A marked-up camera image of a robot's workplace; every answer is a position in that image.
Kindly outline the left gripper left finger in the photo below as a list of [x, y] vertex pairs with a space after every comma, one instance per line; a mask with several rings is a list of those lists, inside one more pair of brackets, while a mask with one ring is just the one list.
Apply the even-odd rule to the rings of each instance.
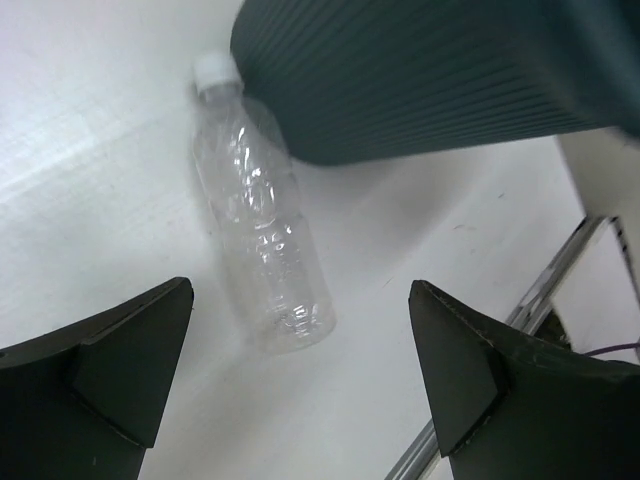
[[135, 479], [154, 447], [194, 291], [175, 277], [1, 351], [4, 479]]

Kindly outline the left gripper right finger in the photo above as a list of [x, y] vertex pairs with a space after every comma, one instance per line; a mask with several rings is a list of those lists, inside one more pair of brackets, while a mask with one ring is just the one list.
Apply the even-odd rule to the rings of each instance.
[[639, 369], [518, 331], [433, 284], [409, 311], [440, 453], [457, 479], [635, 479]]

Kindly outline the clear white cap bottle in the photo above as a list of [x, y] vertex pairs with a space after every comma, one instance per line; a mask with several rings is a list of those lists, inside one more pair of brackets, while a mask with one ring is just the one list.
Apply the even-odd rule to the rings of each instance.
[[336, 316], [278, 122], [245, 93], [230, 52], [199, 56], [193, 73], [195, 165], [240, 315], [269, 353], [316, 344]]

